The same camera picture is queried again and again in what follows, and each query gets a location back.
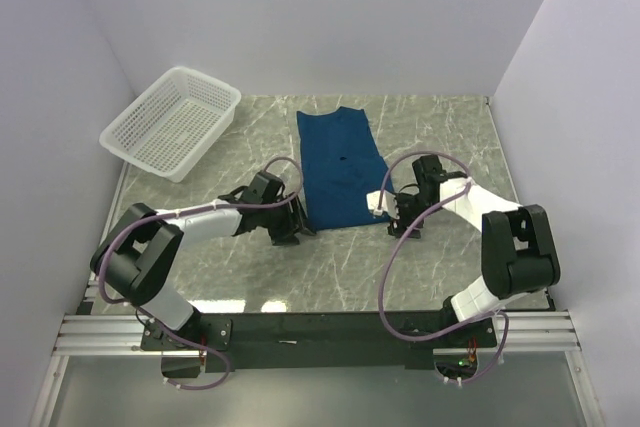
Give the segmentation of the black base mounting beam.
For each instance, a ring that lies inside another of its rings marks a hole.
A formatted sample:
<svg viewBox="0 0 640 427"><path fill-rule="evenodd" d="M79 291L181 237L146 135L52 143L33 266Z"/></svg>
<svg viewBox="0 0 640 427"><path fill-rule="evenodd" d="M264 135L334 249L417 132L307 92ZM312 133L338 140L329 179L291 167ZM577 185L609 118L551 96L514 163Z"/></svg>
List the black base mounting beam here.
<svg viewBox="0 0 640 427"><path fill-rule="evenodd" d="M490 319L429 342L392 336L376 312L205 313L187 338L226 355L234 370L402 366L432 370L434 351L498 345Z"/></svg>

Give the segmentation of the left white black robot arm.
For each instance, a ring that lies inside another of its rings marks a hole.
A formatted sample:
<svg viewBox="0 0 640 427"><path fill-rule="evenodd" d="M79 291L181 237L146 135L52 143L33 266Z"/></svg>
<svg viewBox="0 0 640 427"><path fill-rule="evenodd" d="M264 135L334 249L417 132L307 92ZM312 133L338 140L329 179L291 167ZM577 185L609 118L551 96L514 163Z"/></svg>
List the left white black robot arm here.
<svg viewBox="0 0 640 427"><path fill-rule="evenodd" d="M162 322L164 336L186 349L203 336L201 312L168 281L180 248L264 228L274 246L294 246L316 233L296 193L281 178L260 171L247 186L185 210L131 205L94 252L90 269L101 291L111 287L124 302Z"/></svg>

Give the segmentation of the blue mickey mouse t-shirt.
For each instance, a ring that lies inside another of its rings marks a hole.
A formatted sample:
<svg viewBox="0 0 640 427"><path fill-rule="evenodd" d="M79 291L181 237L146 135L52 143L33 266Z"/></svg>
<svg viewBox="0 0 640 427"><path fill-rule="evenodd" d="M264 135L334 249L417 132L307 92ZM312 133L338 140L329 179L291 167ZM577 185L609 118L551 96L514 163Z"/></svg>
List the blue mickey mouse t-shirt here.
<svg viewBox="0 0 640 427"><path fill-rule="evenodd" d="M378 190L388 170L361 109L341 106L323 115L296 113L304 194L318 231L381 223L366 195Z"/></svg>

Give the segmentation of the white plastic mesh basket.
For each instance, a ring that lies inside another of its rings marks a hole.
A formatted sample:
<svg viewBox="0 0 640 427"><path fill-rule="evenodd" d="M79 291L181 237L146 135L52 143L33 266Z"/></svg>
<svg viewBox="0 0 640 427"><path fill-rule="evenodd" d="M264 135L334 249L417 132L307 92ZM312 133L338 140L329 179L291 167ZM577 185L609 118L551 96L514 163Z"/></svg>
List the white plastic mesh basket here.
<svg viewBox="0 0 640 427"><path fill-rule="evenodd" d="M187 67L159 77L100 134L99 143L123 161L181 182L234 119L241 93Z"/></svg>

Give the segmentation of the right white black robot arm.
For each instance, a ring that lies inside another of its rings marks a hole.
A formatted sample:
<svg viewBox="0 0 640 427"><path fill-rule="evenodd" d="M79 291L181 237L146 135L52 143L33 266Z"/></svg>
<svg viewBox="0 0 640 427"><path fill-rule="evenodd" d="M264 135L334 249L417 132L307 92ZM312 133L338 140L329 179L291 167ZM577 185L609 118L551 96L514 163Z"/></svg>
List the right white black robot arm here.
<svg viewBox="0 0 640 427"><path fill-rule="evenodd" d="M474 322L501 312L515 299L557 284L561 277L558 255L544 208L508 201L478 185L469 168L455 157L434 151L416 151L394 161L380 187L366 195L369 211L401 219L398 196L386 190L393 170L415 157L422 163L414 175L422 211L406 227L383 268L378 289L378 313L384 328L409 342L442 338L460 346L474 333ZM426 217L447 210L465 220L481 234L481 275L453 295L452 313L441 318L439 330L423 335L404 334L391 326L384 309L384 290L391 266L410 234Z"/></svg>

